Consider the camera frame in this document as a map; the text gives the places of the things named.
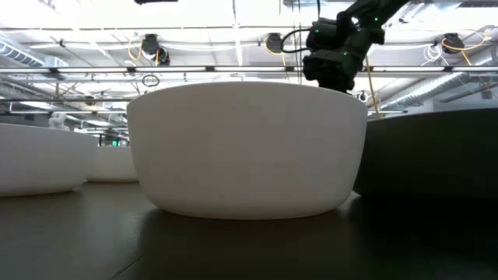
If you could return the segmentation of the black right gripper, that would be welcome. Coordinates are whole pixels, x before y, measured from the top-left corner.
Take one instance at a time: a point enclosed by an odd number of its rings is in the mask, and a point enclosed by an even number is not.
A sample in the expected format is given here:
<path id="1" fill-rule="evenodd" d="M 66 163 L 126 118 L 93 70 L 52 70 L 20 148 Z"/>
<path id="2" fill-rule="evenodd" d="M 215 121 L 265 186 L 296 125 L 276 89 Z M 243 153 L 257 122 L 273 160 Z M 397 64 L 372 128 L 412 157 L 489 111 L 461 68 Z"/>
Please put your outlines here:
<path id="1" fill-rule="evenodd" d="M 306 48 L 303 57 L 303 74 L 309 81 L 316 80 L 321 88 L 346 93 L 355 86 L 354 78 L 363 67 L 364 48 L 344 46 L 327 50 Z"/>

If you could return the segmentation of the white plastic bowl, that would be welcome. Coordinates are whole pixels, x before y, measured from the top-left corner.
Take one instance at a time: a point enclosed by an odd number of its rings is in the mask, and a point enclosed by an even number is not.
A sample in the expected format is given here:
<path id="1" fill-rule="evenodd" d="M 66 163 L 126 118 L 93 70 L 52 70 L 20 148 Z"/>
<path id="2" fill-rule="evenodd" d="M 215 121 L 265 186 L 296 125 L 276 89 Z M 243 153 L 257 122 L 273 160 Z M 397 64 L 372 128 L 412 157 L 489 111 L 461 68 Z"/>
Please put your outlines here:
<path id="1" fill-rule="evenodd" d="M 96 183 L 138 182 L 131 148 L 99 146 L 86 179 Z"/>
<path id="2" fill-rule="evenodd" d="M 367 108 L 330 89 L 212 82 L 157 90 L 127 106 L 142 193 L 208 219 L 293 219 L 352 192 Z"/>
<path id="3" fill-rule="evenodd" d="M 0 124 L 0 197 L 70 191 L 86 182 L 98 140 L 90 135 Z"/>

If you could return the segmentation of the gray plastic bowl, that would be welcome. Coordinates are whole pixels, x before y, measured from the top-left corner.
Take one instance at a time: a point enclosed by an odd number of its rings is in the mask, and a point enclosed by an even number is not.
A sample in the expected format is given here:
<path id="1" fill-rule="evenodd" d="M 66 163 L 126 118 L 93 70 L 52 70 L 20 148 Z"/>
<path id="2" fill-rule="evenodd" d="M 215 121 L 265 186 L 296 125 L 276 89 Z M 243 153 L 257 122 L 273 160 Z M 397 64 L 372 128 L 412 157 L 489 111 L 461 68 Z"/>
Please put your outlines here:
<path id="1" fill-rule="evenodd" d="M 498 200 L 498 108 L 369 121 L 353 190 Z"/>

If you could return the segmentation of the white robot figure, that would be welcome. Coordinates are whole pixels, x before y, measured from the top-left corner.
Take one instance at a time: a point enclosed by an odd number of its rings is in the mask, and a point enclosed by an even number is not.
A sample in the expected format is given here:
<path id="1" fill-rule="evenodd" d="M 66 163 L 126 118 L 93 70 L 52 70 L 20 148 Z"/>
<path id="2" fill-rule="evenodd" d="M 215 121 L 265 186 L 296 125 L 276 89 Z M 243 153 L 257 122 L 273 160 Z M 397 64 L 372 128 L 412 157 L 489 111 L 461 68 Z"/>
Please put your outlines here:
<path id="1" fill-rule="evenodd" d="M 48 120 L 48 127 L 52 129 L 69 131 L 70 128 L 65 125 L 67 114 L 54 112 Z"/>

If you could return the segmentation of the silver ventilation duct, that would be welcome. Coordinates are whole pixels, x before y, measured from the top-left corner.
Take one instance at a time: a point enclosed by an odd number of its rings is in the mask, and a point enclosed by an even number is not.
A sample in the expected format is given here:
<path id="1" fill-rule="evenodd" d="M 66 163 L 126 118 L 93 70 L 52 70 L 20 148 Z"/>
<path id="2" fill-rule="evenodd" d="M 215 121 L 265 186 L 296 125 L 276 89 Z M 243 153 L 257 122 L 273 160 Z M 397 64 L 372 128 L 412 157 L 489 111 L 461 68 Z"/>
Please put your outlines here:
<path id="1" fill-rule="evenodd" d="M 472 73 L 490 72 L 490 68 L 498 68 L 498 44 L 474 54 L 470 57 L 470 62 L 471 65 L 461 63 L 452 68 L 447 66 L 446 69 L 449 69 L 449 72 L 436 78 L 424 79 L 401 90 L 383 101 L 381 110 L 392 110 L 395 107 L 407 107 L 419 103 L 468 82 Z"/>
<path id="2" fill-rule="evenodd" d="M 0 39 L 0 56 L 17 61 L 26 67 L 68 67 L 68 63 L 59 57 L 29 51 L 19 44 L 6 39 Z"/>

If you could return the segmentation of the grey horizontal rail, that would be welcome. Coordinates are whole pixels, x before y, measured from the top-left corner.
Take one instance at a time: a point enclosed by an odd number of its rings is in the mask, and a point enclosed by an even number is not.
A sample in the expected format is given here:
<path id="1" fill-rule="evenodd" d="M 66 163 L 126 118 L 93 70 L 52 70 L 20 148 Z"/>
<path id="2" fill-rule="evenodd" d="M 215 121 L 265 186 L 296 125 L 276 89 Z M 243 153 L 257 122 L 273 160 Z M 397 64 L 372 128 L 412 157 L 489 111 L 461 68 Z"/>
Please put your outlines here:
<path id="1" fill-rule="evenodd" d="M 36 102 L 36 103 L 103 103 L 103 102 L 131 102 L 134 98 L 110 98 L 110 99 L 0 99 L 0 103 L 21 103 L 21 102 Z"/>

